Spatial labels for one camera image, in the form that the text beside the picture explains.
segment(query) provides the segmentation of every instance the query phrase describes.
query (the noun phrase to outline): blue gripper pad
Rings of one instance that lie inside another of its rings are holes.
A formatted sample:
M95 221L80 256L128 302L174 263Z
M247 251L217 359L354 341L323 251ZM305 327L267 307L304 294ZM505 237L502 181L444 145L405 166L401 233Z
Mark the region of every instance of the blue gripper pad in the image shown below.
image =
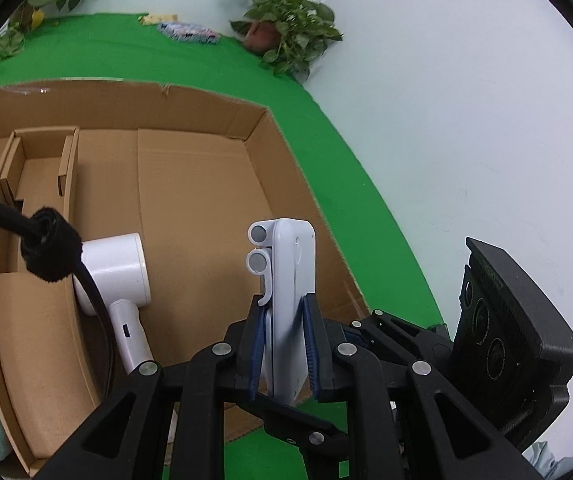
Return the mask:
M319 355L317 355L317 345L313 333L313 321L311 320L311 309L306 296L300 301L301 320L304 328L304 345L306 346L306 362L309 367L309 384L311 393L315 399L319 396Z
M258 322L255 325L255 337L253 338L253 346L250 352L250 374L249 374L249 398L255 399L255 394L258 392L260 386L260 375L262 374L262 357L264 356L264 347L266 346L266 309L269 303L265 306L258 306L260 313L258 315Z

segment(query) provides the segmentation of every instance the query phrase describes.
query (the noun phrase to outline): yellow object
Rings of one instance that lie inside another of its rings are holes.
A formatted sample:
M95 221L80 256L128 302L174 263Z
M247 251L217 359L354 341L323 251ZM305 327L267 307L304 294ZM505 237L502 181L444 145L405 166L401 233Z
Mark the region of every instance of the yellow object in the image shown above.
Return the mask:
M159 22L176 22L177 20L176 14L147 14L137 19L142 25L157 25Z
M44 10L36 9L31 16L31 30L36 30L44 21Z

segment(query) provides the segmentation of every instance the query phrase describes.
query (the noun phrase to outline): cardboard divider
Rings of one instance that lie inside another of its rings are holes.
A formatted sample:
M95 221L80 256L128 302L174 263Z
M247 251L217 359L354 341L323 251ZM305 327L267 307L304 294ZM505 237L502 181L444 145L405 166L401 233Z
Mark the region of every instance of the cardboard divider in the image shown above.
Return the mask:
M152 298L140 319L162 365L191 359L246 317L260 291L245 264L257 220L311 222L324 316L350 322L367 313L287 142L269 111L251 103L115 81L0 88L5 196L26 215L55 207L83 240L140 234ZM17 237L0 231L0 417L27 472L99 403L104 361L98 320L80 313L71 279L36 282ZM232 406L225 436L259 424Z

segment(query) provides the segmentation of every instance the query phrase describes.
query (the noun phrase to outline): green tablecloth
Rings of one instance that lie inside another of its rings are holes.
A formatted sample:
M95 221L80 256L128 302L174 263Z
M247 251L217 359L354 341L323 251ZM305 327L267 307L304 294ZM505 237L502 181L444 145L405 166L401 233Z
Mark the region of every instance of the green tablecloth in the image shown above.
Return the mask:
M73 16L57 26L46 22L30 35L24 52L0 61L0 85L59 77L180 84L269 107L369 307L423 326L442 322L393 216L335 128L298 83L260 68L237 41L178 43L142 27L133 15ZM345 425L341 406L308 402L305 409ZM226 469L228 479L305 477L297 449L262 430L226 447Z

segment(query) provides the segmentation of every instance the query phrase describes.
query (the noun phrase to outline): white hair dryer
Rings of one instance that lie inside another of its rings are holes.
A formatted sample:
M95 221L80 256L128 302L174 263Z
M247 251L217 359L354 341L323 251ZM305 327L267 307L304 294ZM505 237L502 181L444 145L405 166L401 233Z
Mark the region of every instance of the white hair dryer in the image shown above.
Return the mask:
M151 303L151 286L140 235L132 233L84 242L82 262L100 290L122 363L130 374L141 363L153 361L138 312L141 306ZM95 309L77 278L73 278L73 286L84 314L95 316ZM173 411L168 443L175 439L177 424L178 418Z

